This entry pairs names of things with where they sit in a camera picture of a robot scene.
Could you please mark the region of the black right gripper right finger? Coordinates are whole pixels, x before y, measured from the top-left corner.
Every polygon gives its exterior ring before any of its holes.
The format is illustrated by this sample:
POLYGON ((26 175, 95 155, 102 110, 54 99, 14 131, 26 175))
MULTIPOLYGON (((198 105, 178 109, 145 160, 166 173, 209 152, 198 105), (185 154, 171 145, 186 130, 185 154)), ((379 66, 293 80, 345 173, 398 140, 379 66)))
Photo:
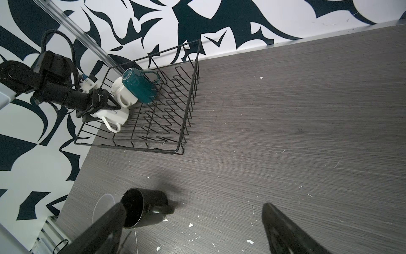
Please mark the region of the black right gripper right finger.
POLYGON ((272 203, 263 205, 262 223, 272 254, 330 253, 272 203))

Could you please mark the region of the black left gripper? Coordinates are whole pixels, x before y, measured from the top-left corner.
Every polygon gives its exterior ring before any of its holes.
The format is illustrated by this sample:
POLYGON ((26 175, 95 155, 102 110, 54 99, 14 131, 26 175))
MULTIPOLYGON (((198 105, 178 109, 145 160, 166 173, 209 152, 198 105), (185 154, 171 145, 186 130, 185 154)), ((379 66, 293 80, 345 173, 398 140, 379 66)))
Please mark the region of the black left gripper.
POLYGON ((95 114, 99 110, 120 110, 121 106, 114 99, 113 95, 103 88, 92 90, 88 94, 88 103, 84 110, 77 110, 76 117, 83 117, 85 114, 95 114))

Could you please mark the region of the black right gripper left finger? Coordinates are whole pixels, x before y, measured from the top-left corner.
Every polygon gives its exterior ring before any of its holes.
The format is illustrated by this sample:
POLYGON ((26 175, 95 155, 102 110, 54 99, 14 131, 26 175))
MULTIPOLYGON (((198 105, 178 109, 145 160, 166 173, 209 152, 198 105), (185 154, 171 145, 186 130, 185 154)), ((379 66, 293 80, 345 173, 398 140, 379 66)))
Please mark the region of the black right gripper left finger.
POLYGON ((120 202, 116 203, 77 239, 64 247, 60 253, 116 254, 126 216, 124 205, 120 202))

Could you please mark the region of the white mug red inside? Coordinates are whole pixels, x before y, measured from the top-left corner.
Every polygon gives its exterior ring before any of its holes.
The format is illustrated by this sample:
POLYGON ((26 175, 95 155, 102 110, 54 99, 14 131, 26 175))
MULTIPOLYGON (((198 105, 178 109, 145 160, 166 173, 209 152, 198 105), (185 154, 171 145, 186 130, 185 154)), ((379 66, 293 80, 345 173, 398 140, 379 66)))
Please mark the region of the white mug red inside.
POLYGON ((135 97, 123 84, 122 77, 119 77, 114 81, 111 88, 112 94, 114 95, 115 100, 123 108, 129 108, 134 105, 138 98, 135 97))

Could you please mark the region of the cream white ceramic mug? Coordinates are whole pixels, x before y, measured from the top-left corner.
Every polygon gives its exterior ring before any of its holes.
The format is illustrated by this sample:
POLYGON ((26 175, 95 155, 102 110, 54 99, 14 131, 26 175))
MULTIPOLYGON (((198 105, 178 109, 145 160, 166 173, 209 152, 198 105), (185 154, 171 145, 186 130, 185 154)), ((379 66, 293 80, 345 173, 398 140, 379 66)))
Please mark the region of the cream white ceramic mug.
POLYGON ((91 122, 101 119, 107 129, 113 133, 120 132, 121 127, 126 123, 128 118, 128 108, 121 108, 119 110, 99 109, 93 114, 87 112, 82 116, 83 122, 91 122))

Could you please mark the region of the green mug white inside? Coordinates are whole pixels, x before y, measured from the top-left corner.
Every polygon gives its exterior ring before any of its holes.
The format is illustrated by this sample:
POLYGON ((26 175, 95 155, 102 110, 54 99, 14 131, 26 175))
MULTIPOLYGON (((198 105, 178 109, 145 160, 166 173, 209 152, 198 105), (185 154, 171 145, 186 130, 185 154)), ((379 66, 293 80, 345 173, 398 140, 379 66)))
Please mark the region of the green mug white inside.
POLYGON ((144 104, 152 103, 155 100, 158 95, 156 86, 160 80, 157 72, 136 68, 127 69, 122 76, 126 89, 144 104), (154 74, 155 80, 151 81, 145 74, 154 74))

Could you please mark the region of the black wire dish rack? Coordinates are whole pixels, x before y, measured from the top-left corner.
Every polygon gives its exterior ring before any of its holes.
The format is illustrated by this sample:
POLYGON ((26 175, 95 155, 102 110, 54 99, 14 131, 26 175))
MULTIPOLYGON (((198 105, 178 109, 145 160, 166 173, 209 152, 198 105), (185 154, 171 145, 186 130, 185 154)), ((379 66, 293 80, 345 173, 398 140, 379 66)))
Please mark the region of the black wire dish rack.
POLYGON ((201 40, 185 42, 147 56, 110 67, 102 88, 110 90, 113 71, 138 67, 156 85, 157 96, 149 104, 136 102, 119 133, 108 130, 105 122, 83 123, 74 140, 76 145, 182 155, 185 152, 199 84, 201 40))

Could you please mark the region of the clear glass cup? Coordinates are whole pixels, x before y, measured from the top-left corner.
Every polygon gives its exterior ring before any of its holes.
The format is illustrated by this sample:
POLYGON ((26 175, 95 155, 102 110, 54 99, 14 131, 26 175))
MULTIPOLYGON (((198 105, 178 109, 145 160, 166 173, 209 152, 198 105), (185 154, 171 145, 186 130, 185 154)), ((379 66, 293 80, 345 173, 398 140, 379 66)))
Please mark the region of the clear glass cup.
POLYGON ((101 218, 110 208, 112 208, 116 204, 117 201, 118 197, 113 194, 106 193, 101 196, 94 207, 92 222, 95 223, 99 218, 101 218))

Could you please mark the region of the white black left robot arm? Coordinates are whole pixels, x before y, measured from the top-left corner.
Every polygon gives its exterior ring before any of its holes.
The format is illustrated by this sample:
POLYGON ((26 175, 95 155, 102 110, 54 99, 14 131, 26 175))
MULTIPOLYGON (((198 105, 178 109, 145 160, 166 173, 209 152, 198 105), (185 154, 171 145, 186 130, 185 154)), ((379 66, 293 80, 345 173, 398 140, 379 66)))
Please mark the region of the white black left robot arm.
POLYGON ((58 30, 43 34, 41 53, 32 67, 11 60, 1 63, 1 107, 23 93, 32 93, 37 104, 46 102, 75 110, 77 117, 95 117, 100 110, 121 109, 94 75, 79 74, 73 43, 58 30), (47 38, 52 34, 61 35, 68 42, 71 58, 46 49, 47 38))

